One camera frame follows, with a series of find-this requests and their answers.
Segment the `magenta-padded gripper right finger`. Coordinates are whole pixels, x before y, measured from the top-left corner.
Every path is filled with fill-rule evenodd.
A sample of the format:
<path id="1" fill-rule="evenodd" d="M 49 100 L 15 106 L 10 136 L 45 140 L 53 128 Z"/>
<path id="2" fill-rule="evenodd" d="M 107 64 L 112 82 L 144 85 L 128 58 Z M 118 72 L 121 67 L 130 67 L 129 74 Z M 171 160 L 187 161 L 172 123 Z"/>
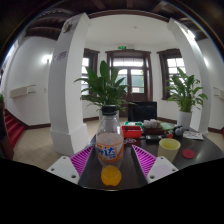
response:
<path id="1" fill-rule="evenodd" d="M 150 184 L 178 171 L 164 156 L 156 157 L 139 146 L 131 146 L 131 155 L 141 183 Z"/>

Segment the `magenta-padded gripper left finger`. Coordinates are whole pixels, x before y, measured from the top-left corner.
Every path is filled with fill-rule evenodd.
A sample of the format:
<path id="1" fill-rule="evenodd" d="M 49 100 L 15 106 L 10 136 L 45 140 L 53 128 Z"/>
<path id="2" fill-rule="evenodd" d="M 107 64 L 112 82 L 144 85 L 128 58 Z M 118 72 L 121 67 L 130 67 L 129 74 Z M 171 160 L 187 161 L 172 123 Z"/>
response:
<path id="1" fill-rule="evenodd" d="M 71 157 L 61 156 L 47 169 L 47 171 L 67 181 L 77 184 L 93 149 L 94 146 L 89 145 Z"/>

